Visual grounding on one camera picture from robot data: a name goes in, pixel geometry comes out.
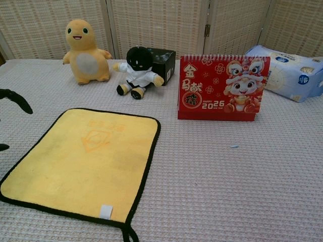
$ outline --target calendar cartoon character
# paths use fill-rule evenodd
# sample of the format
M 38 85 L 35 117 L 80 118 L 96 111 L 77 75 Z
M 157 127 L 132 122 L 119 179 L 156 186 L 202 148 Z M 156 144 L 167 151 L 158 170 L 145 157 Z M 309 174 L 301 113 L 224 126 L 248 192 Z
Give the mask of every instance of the calendar cartoon character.
M 229 78 L 224 95 L 232 97 L 224 106 L 224 112 L 259 112 L 260 100 L 257 98 L 264 88 L 261 72 L 264 62 L 260 58 L 244 59 L 242 63 L 232 60 L 226 71 Z

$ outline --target metal hinge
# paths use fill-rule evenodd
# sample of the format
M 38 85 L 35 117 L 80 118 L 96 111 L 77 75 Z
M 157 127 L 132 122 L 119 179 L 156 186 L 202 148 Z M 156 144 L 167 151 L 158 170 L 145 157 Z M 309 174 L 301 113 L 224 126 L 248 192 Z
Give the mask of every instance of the metal hinge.
M 210 28 L 211 28 L 210 24 L 205 25 L 204 37 L 209 37 L 210 36 Z

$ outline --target red calendar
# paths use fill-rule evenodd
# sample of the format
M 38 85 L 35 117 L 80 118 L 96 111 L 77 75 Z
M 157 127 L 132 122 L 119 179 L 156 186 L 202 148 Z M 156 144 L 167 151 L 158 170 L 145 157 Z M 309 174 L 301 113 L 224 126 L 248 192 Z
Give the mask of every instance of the red calendar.
M 182 56 L 178 119 L 254 121 L 269 66 L 266 56 Z

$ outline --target white plush outfit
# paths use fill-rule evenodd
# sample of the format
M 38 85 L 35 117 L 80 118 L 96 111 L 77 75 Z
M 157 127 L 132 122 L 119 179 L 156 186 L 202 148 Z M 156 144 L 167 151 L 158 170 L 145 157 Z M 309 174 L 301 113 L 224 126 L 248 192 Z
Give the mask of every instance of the white plush outfit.
M 135 87 L 139 86 L 142 88 L 153 83 L 154 77 L 157 75 L 151 71 L 151 68 L 146 71 L 134 71 L 128 63 L 121 63 L 119 71 L 128 73 L 127 82 Z

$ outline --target calendar spiral binding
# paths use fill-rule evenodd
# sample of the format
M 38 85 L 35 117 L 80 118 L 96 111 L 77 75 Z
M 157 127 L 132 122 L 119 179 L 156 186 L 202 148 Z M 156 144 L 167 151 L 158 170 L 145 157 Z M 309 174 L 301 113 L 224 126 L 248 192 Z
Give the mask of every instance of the calendar spiral binding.
M 245 54 L 240 54 L 240 55 L 234 55 L 234 54 L 186 54 L 184 55 L 184 61 L 201 61 L 202 59 L 210 60 L 210 61 L 242 61 L 244 59 L 262 59 L 264 62 L 267 61 L 266 56 L 261 56 L 261 55 L 245 55 Z

